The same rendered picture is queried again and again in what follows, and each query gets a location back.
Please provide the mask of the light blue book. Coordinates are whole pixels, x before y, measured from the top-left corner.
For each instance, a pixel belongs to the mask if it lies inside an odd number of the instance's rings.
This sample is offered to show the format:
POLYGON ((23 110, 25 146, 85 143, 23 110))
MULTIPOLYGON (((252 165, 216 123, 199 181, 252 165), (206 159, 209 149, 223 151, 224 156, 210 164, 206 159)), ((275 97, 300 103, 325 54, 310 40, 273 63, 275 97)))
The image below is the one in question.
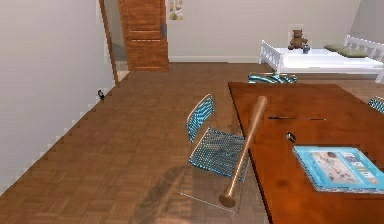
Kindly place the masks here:
POLYGON ((318 192, 384 194, 384 172, 358 148, 301 145, 292 152, 318 192))

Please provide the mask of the pale wall poster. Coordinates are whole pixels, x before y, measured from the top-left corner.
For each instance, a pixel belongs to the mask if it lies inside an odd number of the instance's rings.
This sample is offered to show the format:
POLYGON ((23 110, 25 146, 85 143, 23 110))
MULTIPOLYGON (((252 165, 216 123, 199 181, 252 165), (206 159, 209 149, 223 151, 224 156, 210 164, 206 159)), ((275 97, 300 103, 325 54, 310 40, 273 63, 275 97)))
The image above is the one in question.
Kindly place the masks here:
POLYGON ((183 20, 183 0, 169 0, 169 18, 173 21, 183 20))

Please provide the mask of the wooden baseball bat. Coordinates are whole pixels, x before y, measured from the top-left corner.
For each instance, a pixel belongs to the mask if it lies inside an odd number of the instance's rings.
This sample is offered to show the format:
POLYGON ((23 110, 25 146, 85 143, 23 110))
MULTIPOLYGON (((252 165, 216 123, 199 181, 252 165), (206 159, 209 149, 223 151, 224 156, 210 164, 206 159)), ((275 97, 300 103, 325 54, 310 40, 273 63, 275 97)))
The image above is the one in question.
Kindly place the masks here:
POLYGON ((219 202, 226 208, 232 208, 236 205, 236 200, 234 198, 236 184, 239 181, 239 176, 242 172, 243 162, 250 148, 250 145, 253 141, 254 135, 257 132, 260 121, 262 120, 266 105, 267 105, 267 98, 265 96, 259 96, 253 107, 253 112, 252 112, 252 115, 250 116, 250 120, 248 123, 248 130, 247 130, 247 135, 245 137, 245 142, 239 153, 239 157, 238 157, 234 172, 232 174, 231 180, 227 188, 225 189, 224 193, 219 196, 219 202))

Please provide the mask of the brown wooden table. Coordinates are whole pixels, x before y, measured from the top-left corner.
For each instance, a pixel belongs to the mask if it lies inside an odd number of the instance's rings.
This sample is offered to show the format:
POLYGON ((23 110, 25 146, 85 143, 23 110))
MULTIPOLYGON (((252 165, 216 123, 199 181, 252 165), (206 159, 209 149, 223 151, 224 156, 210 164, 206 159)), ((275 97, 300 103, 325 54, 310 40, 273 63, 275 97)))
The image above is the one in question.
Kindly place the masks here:
POLYGON ((334 84, 228 85, 269 224, 384 224, 384 114, 334 84))

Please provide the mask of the white bed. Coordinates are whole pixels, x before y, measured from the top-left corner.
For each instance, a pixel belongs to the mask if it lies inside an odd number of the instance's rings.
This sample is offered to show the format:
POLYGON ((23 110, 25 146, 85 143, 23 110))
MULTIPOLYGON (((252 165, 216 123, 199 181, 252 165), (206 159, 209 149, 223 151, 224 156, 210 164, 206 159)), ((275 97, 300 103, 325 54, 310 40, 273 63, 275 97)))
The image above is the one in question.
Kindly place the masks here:
POLYGON ((384 84, 384 44, 347 35, 344 45, 371 52, 364 58, 347 58, 324 48, 311 48, 304 54, 302 49, 274 48, 262 40, 259 63, 266 62, 276 73, 375 74, 375 82, 384 84))

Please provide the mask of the brown teddy bear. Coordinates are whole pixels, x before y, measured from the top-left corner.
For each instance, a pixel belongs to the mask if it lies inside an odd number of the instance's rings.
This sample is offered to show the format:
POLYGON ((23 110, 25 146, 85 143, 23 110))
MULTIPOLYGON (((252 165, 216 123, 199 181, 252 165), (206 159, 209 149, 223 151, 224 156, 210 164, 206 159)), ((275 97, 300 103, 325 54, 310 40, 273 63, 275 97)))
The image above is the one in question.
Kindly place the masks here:
POLYGON ((288 46, 289 50, 303 49, 308 43, 308 40, 303 37, 303 31, 301 29, 293 31, 293 39, 290 41, 288 46))

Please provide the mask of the green pillow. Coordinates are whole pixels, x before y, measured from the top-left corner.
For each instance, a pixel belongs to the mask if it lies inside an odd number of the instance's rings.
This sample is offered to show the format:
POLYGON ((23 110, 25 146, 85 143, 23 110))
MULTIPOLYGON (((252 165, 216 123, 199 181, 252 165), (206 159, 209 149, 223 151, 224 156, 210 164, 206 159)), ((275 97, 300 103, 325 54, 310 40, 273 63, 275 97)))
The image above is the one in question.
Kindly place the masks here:
POLYGON ((328 44, 325 45, 324 48, 347 58, 365 58, 368 56, 367 53, 361 50, 350 49, 347 46, 340 44, 328 44))

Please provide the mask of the brown wooden room door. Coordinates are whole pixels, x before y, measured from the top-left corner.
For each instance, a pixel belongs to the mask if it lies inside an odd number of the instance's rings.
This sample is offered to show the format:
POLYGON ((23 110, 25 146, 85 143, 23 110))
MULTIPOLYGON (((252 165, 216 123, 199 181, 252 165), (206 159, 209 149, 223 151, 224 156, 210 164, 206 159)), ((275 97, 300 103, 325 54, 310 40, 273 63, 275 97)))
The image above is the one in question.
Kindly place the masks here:
POLYGON ((126 57, 130 71, 168 70, 165 0, 118 0, 126 57))

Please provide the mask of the black pencil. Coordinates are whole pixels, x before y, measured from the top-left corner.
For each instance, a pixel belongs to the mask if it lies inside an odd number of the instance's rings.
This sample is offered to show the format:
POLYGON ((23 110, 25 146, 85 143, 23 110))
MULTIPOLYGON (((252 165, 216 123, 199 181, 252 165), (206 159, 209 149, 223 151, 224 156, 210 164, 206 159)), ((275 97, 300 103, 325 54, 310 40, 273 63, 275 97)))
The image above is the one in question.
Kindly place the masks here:
POLYGON ((326 121, 326 118, 309 118, 309 117, 288 117, 288 116, 268 116, 271 120, 319 120, 326 121))

